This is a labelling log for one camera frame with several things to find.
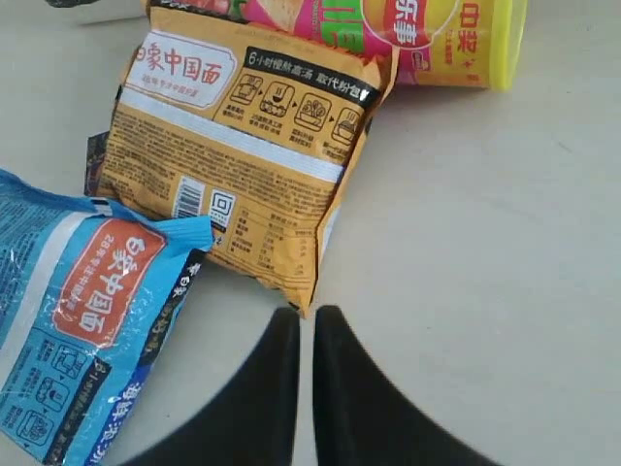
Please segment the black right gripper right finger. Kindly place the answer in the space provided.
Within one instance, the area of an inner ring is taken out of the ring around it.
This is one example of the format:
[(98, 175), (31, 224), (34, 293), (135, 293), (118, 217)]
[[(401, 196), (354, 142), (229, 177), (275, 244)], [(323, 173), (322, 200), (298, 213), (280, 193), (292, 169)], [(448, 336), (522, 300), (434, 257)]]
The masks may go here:
[(493, 465), (414, 406), (380, 371), (342, 310), (315, 317), (312, 410), (320, 465)]

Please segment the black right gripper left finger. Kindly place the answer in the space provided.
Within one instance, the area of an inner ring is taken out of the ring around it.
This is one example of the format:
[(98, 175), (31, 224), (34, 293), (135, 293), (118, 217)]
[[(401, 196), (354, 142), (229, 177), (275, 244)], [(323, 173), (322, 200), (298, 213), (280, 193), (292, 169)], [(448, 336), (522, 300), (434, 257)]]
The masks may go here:
[(300, 318), (274, 311), (256, 346), (209, 404), (127, 465), (290, 465), (299, 396)]

